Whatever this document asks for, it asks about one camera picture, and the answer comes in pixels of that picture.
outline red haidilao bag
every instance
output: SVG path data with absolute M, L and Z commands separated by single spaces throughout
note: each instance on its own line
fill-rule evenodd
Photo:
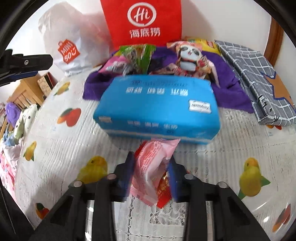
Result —
M 154 44 L 181 39 L 181 0 L 101 0 L 115 48 L 121 45 Z

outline white miniso bag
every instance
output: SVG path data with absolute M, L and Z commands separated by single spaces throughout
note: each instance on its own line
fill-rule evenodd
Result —
M 54 5 L 39 19 L 45 50 L 65 76 L 91 69 L 109 57 L 110 38 L 67 2 Z

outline white lace bedspread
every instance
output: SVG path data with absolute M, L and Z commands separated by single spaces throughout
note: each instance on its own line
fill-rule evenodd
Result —
M 91 157 L 104 157 L 108 171 L 112 172 L 117 164 L 125 161 L 128 151 L 135 151 L 141 142 L 140 139 L 109 137 L 94 122 L 93 112 L 98 102 L 82 99 L 88 74 L 65 78 L 58 83 L 38 112 L 26 138 L 16 174 L 15 195 L 35 227 L 41 222 L 35 203 L 51 209 Z M 70 81 L 69 90 L 54 96 L 67 81 Z M 81 109 L 77 124 L 73 127 L 57 124 L 61 113 L 70 107 Z M 260 126 L 254 114 L 237 110 L 220 109 L 220 116 L 221 130 L 210 144 L 180 143 L 174 153 L 175 159 L 202 181 L 213 184 L 224 181 L 238 194 L 244 162 L 249 157 L 256 158 L 261 174 L 271 183 L 262 187 L 255 197 L 245 197 L 242 201 L 269 238 L 280 240 L 295 219 L 295 128 L 269 129 Z M 27 161 L 22 156 L 34 141 L 37 143 L 34 161 Z M 278 216 L 288 204 L 291 204 L 289 222 L 272 232 Z M 170 201 L 159 209 L 130 196 L 127 202 L 115 206 L 119 241 L 181 240 L 185 203 Z M 212 240 L 209 204 L 207 207 L 209 240 Z

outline wooden furniture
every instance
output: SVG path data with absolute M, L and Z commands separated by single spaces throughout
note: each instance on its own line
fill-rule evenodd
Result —
M 15 103 L 21 110 L 29 107 L 31 104 L 39 104 L 41 106 L 44 102 L 44 94 L 37 83 L 39 78 L 40 75 L 37 74 L 34 77 L 22 79 L 13 94 L 7 99 L 7 102 Z M 7 122 L 6 117 L 0 130 L 0 138 L 3 137 L 7 125 L 9 126 L 9 131 L 12 131 L 13 126 Z
M 37 83 L 46 97 L 49 96 L 49 94 L 55 86 L 55 84 L 52 81 L 52 76 L 49 72 L 41 76 L 40 79 L 37 80 Z
M 268 42 L 265 48 L 264 57 L 274 67 L 281 50 L 283 42 L 284 30 L 281 26 L 271 17 L 271 24 L 269 30 Z

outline gray plaid pillow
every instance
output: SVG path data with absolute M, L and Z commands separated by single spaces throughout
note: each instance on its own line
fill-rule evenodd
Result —
M 234 66 L 249 95 L 260 124 L 289 126 L 296 123 L 294 103 L 272 65 L 259 52 L 224 41 L 215 41 L 225 59 Z

